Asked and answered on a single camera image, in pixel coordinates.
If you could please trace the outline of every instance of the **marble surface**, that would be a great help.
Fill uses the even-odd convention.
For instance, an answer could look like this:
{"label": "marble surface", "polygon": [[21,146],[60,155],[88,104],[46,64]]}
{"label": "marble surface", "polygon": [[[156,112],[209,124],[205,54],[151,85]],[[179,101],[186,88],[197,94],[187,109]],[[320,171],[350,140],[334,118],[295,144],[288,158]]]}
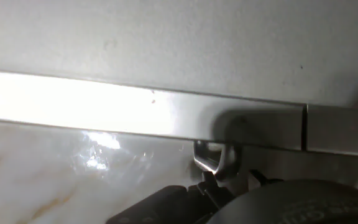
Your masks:
{"label": "marble surface", "polygon": [[193,143],[0,123],[0,224],[104,223],[168,185],[189,186]]}

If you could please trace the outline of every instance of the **black rubber object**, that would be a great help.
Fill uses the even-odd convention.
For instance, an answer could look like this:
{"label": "black rubber object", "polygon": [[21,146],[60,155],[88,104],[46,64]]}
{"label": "black rubber object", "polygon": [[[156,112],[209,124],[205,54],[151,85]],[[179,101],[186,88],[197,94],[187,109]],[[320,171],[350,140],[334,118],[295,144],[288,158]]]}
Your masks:
{"label": "black rubber object", "polygon": [[277,182],[234,199],[208,223],[358,224],[358,190],[323,180]]}

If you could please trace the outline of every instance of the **metal strip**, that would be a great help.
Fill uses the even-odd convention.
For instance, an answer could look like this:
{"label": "metal strip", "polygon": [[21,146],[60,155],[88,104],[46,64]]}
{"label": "metal strip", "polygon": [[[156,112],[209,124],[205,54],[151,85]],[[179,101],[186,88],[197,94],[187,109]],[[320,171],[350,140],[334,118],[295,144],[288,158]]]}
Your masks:
{"label": "metal strip", "polygon": [[358,156],[358,110],[309,106],[308,151]]}
{"label": "metal strip", "polygon": [[0,120],[300,149],[302,106],[0,72]]}

